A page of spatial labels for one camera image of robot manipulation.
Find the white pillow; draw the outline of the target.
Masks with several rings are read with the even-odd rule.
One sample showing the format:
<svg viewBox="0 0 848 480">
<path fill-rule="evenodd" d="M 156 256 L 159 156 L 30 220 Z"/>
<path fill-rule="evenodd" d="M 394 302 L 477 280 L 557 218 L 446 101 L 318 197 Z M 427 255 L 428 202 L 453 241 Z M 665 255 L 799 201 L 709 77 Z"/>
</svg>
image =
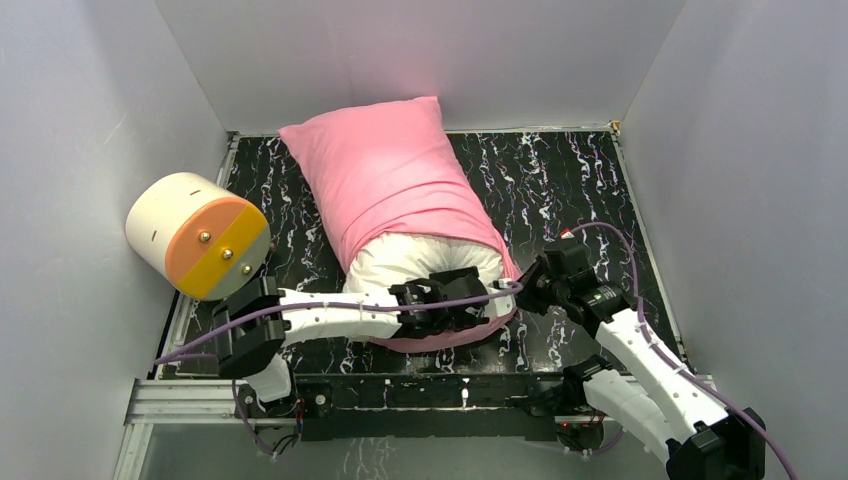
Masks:
<svg viewBox="0 0 848 480">
<path fill-rule="evenodd" d="M 404 233 L 384 233 L 368 242 L 355 255 L 348 268 L 343 291 L 389 291 L 396 284 L 427 277 L 431 273 L 476 267 L 482 282 L 488 286 L 502 278 L 514 279 L 516 274 L 511 261 L 484 244 L 471 240 Z M 471 334 L 486 336 L 505 323 L 487 323 L 460 332 L 446 332 L 431 337 L 467 337 Z"/>
</svg>

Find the pink pillowcase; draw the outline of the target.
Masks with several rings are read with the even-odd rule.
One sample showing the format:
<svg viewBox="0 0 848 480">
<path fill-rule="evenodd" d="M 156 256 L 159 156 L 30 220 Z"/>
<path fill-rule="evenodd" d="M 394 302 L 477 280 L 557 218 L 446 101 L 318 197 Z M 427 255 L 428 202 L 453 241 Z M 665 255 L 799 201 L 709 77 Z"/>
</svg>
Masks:
<svg viewBox="0 0 848 480">
<path fill-rule="evenodd" d="M 444 131 L 435 96 L 348 107 L 281 128 L 345 279 L 384 233 L 471 240 L 515 264 Z"/>
</svg>

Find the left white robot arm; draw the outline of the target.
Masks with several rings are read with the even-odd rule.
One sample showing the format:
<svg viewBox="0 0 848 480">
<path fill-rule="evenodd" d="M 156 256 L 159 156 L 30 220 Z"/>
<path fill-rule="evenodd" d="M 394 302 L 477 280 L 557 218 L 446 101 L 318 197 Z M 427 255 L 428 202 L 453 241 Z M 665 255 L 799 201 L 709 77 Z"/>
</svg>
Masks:
<svg viewBox="0 0 848 480">
<path fill-rule="evenodd" d="M 484 283 L 476 268 L 365 292 L 308 293 L 257 277 L 213 311 L 218 374 L 244 380 L 275 416 L 294 411 L 299 391 L 281 349 L 336 337 L 419 340 L 459 333 L 511 312 L 509 280 Z"/>
</svg>

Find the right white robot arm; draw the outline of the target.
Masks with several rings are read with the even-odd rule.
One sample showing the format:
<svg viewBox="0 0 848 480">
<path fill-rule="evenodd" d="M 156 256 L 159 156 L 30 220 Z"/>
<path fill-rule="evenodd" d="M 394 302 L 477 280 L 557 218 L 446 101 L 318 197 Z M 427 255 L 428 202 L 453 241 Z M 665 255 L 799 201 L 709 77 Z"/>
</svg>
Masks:
<svg viewBox="0 0 848 480">
<path fill-rule="evenodd" d="M 563 309 L 637 381 L 630 385 L 593 356 L 563 372 L 565 405 L 612 417 L 663 463 L 670 479 L 762 479 L 762 419 L 739 413 L 699 385 L 685 363 L 643 321 L 639 300 L 601 280 L 584 245 L 561 239 L 546 247 L 521 276 L 518 307 L 543 314 Z"/>
</svg>

